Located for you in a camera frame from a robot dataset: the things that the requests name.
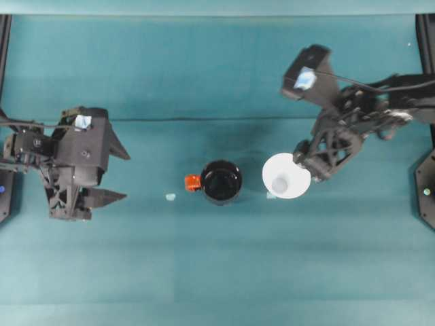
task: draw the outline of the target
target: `screw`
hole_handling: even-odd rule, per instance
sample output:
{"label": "screw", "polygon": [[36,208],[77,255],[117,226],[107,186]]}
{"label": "screw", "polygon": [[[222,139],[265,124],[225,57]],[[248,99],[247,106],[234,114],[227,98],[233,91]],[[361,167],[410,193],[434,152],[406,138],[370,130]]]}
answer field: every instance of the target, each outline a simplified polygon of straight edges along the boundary
{"label": "screw", "polygon": [[38,138],[33,139],[33,146],[35,146],[35,147],[41,147],[41,145],[42,145],[42,140],[41,139],[38,139]]}
{"label": "screw", "polygon": [[84,156],[85,158],[89,158],[90,153],[88,151],[82,151],[82,156]]}

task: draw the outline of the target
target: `black mug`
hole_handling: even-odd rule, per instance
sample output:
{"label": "black mug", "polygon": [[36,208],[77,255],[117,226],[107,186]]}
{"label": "black mug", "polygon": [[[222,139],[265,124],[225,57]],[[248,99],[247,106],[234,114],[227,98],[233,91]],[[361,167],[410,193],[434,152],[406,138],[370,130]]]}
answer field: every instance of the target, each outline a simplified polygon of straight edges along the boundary
{"label": "black mug", "polygon": [[240,168],[228,161],[208,163],[201,175],[188,175],[185,178],[186,190],[202,190],[205,197],[216,205],[225,205],[239,195],[242,188]]}

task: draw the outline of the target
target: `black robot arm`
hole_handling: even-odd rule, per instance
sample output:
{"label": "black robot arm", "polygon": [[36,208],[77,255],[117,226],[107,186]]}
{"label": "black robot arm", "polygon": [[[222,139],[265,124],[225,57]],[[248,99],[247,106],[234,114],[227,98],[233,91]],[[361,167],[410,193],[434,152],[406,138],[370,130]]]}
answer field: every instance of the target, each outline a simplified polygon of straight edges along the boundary
{"label": "black robot arm", "polygon": [[[330,50],[303,49],[284,75],[282,93],[321,107],[313,138],[294,150],[295,163],[316,181],[329,179],[362,148],[369,134],[390,140],[396,129],[416,119],[435,120],[435,76],[392,75],[363,84],[333,74]],[[351,86],[339,90],[337,80]]]}
{"label": "black robot arm", "polygon": [[[0,169],[3,173],[35,169],[46,191],[51,217],[90,219],[93,208],[126,196],[94,188],[107,171],[109,155],[130,159],[111,127],[107,110],[70,109],[62,112],[55,126],[11,120],[1,111],[0,126],[14,131],[4,143]],[[51,136],[44,134],[45,128],[54,129]]]}

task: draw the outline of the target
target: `cable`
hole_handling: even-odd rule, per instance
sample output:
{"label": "cable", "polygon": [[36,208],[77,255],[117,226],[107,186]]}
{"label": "cable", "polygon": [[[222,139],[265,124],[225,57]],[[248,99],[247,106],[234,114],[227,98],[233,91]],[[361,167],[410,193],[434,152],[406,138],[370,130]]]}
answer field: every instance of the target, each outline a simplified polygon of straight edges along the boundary
{"label": "cable", "polygon": [[36,124],[34,122],[15,122],[15,121],[6,121],[6,122],[0,122],[0,126],[19,126],[19,127],[29,127],[29,128],[49,128],[49,129],[79,129],[79,130],[86,130],[85,128],[80,128],[76,126],[71,126],[68,124]]}
{"label": "cable", "polygon": [[325,75],[325,76],[333,77],[333,78],[336,78],[338,80],[341,80],[342,82],[347,82],[347,83],[350,83],[350,84],[353,84],[353,85],[357,85],[360,88],[363,88],[365,90],[368,90],[368,91],[374,92],[374,93],[389,93],[389,92],[397,92],[397,91],[400,91],[400,90],[414,90],[414,89],[417,89],[417,88],[423,88],[423,87],[427,87],[427,86],[435,84],[435,79],[434,79],[434,80],[426,81],[426,82],[421,83],[421,84],[415,84],[415,85],[410,85],[410,86],[398,86],[398,87],[390,87],[390,88],[376,88],[376,87],[372,87],[370,85],[361,83],[359,81],[356,81],[356,80],[353,80],[353,79],[350,79],[350,78],[337,76],[337,75],[335,75],[333,73],[326,73],[324,71],[317,71],[317,70],[315,70],[315,73],[319,74],[319,75]]}

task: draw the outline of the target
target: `orange handle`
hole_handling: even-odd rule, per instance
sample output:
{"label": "orange handle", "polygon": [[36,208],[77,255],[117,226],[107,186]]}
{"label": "orange handle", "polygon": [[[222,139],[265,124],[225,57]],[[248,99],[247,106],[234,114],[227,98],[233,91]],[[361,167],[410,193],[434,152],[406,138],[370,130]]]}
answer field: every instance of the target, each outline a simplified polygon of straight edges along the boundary
{"label": "orange handle", "polygon": [[201,189],[201,176],[200,175],[186,175],[184,178],[184,185],[188,192],[195,192]]}

